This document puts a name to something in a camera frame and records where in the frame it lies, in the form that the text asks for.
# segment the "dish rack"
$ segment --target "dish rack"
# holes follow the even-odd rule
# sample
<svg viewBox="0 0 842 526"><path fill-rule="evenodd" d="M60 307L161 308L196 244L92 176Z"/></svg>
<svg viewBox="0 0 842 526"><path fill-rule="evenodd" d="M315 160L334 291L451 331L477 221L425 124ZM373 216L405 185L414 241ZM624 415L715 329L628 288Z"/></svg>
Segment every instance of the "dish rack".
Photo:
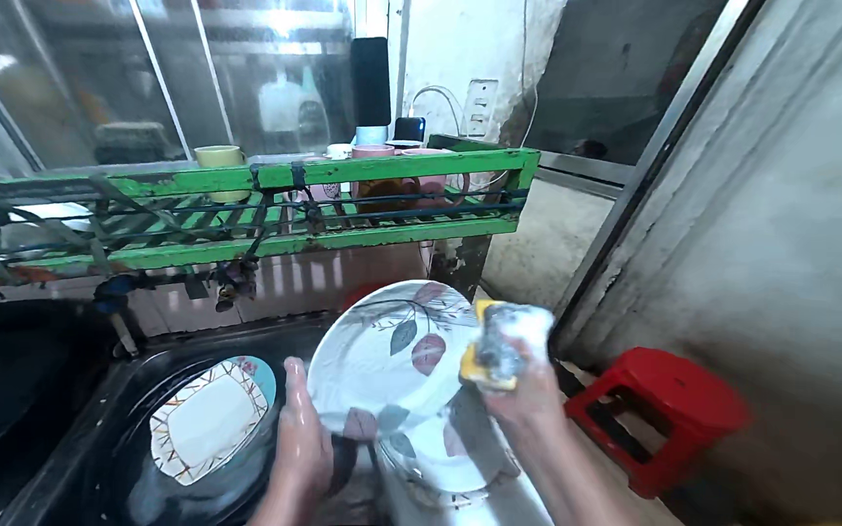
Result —
<svg viewBox="0 0 842 526"><path fill-rule="evenodd" d="M0 181L0 229L32 223L63 240L3 248L0 284L43 282L144 269L254 260L258 257L349 247L468 238L513 232L525 206L539 152L432 136L444 154L343 161L294 162L221 169L154 173L41 176ZM390 178L490 172L488 187L443 194L403 194L298 202L292 190L310 185ZM233 204L210 201L207 193L251 190ZM449 197L451 208L360 212L370 203ZM64 225L69 218L42 219L21 205L74 202L92 215L90 232ZM21 218L14 220L14 215Z"/></svg>

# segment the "electrical cord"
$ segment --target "electrical cord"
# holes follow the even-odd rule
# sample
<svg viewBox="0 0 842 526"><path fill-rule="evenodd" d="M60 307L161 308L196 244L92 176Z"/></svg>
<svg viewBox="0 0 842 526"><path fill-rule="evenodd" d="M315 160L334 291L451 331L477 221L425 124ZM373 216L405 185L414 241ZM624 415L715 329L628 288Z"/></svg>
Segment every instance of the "electrical cord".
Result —
<svg viewBox="0 0 842 526"><path fill-rule="evenodd" d="M522 90L522 101L525 101L525 61L527 58L529 50L529 0L522 1L522 74L519 78L519 85L521 86ZM532 125L535 124L535 113L538 112L538 82L535 82L534 86L534 101L532 102L532 118L529 119L529 127L525 129L525 135L522 136L522 143L518 146L519 148L525 147L525 141L528 139L529 134L532 133ZM501 174L498 174L495 178L489 180L486 183L482 183L480 185L471 185L471 190L478 189L478 188L485 188L486 186L492 185L496 183L498 180L505 177L505 174L508 174L509 171L506 170Z"/></svg>
<svg viewBox="0 0 842 526"><path fill-rule="evenodd" d="M431 84L418 90L418 93L415 94L415 98L412 99L411 105L409 105L408 107L408 115L413 116L415 114L415 101L417 101L418 97L421 96L421 94L427 92L439 93L443 96L443 98L447 99L447 104L450 106L450 114L454 116L454 126L457 127L457 135L460 137L466 137L467 134L464 134L461 130L460 123L463 123L465 125L467 116L463 113L463 107L460 105L459 99L457 99L457 96L454 95L454 93L450 89L447 89L438 84ZM457 111L454 110L454 102L457 102L457 107L460 108L460 115L463 117L462 121L457 118Z"/></svg>

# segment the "shelf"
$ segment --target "shelf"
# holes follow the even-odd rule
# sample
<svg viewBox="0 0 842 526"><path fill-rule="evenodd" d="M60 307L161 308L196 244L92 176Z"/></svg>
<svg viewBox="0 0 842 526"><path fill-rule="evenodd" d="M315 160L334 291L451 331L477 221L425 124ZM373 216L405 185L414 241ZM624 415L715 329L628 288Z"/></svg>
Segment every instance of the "shelf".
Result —
<svg viewBox="0 0 842 526"><path fill-rule="evenodd" d="M27 221L61 236L59 244L0 248L0 282L48 281L269 257L317 250L399 244L500 234L516 230L539 152L434 136L431 143L454 151L300 164L305 185L352 183L472 172L507 172L490 189L446 196L453 208L415 209L430 195L358 198L301 204L286 201L294 189L291 164L257 166L259 191L244 202L217 205L208 192L252 190L250 167L170 169L160 172L66 174L0 181L0 210L46 202L87 206L93 232L74 232L55 220L24 212ZM390 211L357 205L397 203Z"/></svg>

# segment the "white plate with leaf pattern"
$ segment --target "white plate with leaf pattern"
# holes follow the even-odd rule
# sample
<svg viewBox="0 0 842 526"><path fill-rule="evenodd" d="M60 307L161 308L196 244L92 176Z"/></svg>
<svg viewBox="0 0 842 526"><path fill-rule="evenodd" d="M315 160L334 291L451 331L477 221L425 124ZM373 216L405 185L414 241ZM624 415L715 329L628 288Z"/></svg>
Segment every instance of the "white plate with leaf pattern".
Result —
<svg viewBox="0 0 842 526"><path fill-rule="evenodd" d="M470 302L443 283L397 282L369 294L311 359L308 391L321 423L374 440L438 415L460 389L460 359L478 332Z"/></svg>

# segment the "red stool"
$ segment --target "red stool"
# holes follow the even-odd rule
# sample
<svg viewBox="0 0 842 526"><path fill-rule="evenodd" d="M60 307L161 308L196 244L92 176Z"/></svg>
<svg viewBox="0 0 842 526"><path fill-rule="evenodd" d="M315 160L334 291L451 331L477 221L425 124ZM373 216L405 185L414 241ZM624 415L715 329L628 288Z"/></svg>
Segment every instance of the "red stool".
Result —
<svg viewBox="0 0 842 526"><path fill-rule="evenodd" d="M588 413L614 389L628 389L667 424L668 441L647 462L620 448ZM647 499L680 482L701 453L750 420L745 402L719 377L683 357L644 347L623 353L587 390L564 402L564 412L629 472L630 488Z"/></svg>

